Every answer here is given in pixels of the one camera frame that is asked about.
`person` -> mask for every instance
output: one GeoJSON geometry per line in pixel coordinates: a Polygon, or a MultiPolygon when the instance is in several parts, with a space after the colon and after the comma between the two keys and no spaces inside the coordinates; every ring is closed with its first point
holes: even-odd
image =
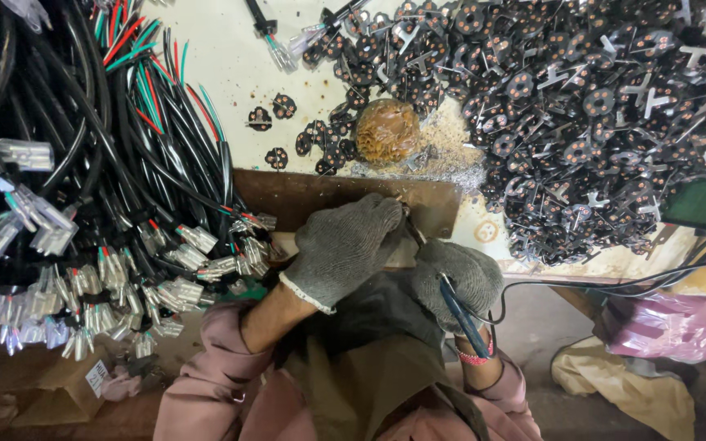
{"type": "Polygon", "coordinates": [[[431,240],[415,268],[381,271],[403,232],[401,204],[374,194],[312,214],[260,303],[206,312],[205,351],[165,391],[154,439],[541,439],[520,369],[502,352],[474,356],[440,294],[444,272],[483,316],[503,286],[496,262],[431,240]],[[464,391],[445,373],[444,330],[464,391]]]}

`white workbench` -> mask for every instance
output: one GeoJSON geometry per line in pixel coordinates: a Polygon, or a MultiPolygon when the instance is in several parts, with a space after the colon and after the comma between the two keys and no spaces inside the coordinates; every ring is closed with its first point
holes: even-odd
{"type": "MultiPolygon", "coordinates": [[[[279,21],[277,38],[283,44],[302,27],[317,24],[324,6],[336,11],[346,3],[345,0],[258,2],[267,19],[279,21]]],[[[366,9],[370,13],[383,11],[393,15],[401,3],[372,0],[366,9]]],[[[162,17],[165,24],[171,26],[172,36],[178,39],[180,47],[190,41],[186,81],[192,85],[201,83],[211,95],[230,142],[235,167],[271,170],[264,161],[266,152],[284,147],[289,155],[286,171],[314,173],[314,165],[320,158],[318,148],[313,147],[310,155],[301,158],[295,154],[295,141],[309,121],[316,118],[328,121],[328,113],[344,101],[344,85],[333,76],[328,61],[315,71],[299,66],[299,71],[292,75],[281,73],[270,58],[267,43],[256,35],[244,0],[176,0],[172,7],[146,2],[143,12],[149,17],[162,17]],[[296,101],[297,114],[289,120],[275,118],[272,128],[266,132],[246,126],[245,120],[256,106],[273,114],[271,99],[277,93],[296,101]]],[[[471,185],[471,173],[465,171],[476,164],[481,152],[461,146],[467,135],[458,115],[459,105],[447,99],[424,128],[424,143],[434,145],[441,156],[430,161],[427,169],[410,173],[402,167],[371,170],[358,166],[356,171],[371,177],[400,179],[411,175],[442,176],[444,180],[461,183],[466,189],[475,188],[471,185]]],[[[349,176],[352,164],[346,165],[338,175],[349,176]]],[[[475,189],[463,198],[452,237],[456,243],[480,249],[495,258],[507,275],[577,280],[640,278],[676,267],[694,239],[693,230],[680,228],[649,261],[620,246],[604,250],[587,265],[534,267],[534,264],[521,264],[511,258],[503,215],[486,213],[485,200],[475,189]]]]}

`pink jacket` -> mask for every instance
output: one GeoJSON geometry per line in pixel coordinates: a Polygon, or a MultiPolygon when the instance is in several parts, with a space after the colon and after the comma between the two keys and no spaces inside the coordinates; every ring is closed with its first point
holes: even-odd
{"type": "MultiPolygon", "coordinates": [[[[201,339],[206,350],[181,369],[162,396],[154,430],[156,440],[241,441],[315,440],[315,427],[301,391],[291,376],[269,376],[246,417],[243,390],[271,365],[270,352],[251,354],[239,332],[236,305],[216,305],[206,313],[201,339]]],[[[480,396],[470,395],[481,410],[493,441],[537,441],[538,426],[525,401],[525,379],[504,359],[500,380],[480,396]]],[[[378,441],[475,441],[473,431],[450,408],[419,407],[378,437],[378,441]]]]}

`cardboard box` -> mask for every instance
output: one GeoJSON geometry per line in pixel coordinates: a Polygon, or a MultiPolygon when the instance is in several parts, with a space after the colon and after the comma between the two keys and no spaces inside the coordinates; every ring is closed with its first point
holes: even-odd
{"type": "Polygon", "coordinates": [[[15,414],[12,426],[83,423],[103,405],[100,385],[111,367],[104,347],[80,362],[63,359],[62,349],[25,347],[0,369],[0,414],[15,414]]]}

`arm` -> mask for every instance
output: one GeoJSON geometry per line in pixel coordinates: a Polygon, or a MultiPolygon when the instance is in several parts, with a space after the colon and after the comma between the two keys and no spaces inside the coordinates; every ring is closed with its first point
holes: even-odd
{"type": "MultiPolygon", "coordinates": [[[[486,326],[479,330],[484,342],[489,344],[489,331],[486,326]]],[[[456,346],[466,354],[475,354],[473,346],[465,336],[455,336],[456,346]]],[[[538,425],[530,413],[525,397],[527,384],[522,371],[508,356],[500,352],[495,358],[480,366],[462,363],[465,379],[465,392],[485,399],[490,405],[502,410],[524,433],[540,438],[538,425]]],[[[484,416],[489,413],[482,408],[484,416]]]]}
{"type": "Polygon", "coordinates": [[[316,312],[285,285],[276,286],[241,319],[240,305],[222,304],[203,317],[206,350],[181,368],[165,391],[154,439],[221,439],[241,413],[242,390],[271,364],[270,347],[316,312]]]}
{"type": "MultiPolygon", "coordinates": [[[[488,345],[489,340],[492,338],[489,335],[489,331],[486,330],[486,326],[482,326],[478,332],[481,334],[481,338],[484,340],[484,344],[488,345]]],[[[456,347],[465,354],[470,354],[474,356],[476,351],[473,350],[473,345],[465,336],[454,336],[454,342],[456,347]]],[[[486,389],[500,380],[500,376],[503,374],[503,361],[500,356],[496,356],[490,361],[484,363],[480,366],[472,366],[470,364],[462,363],[462,376],[465,379],[465,387],[471,388],[476,391],[486,389]]]]}

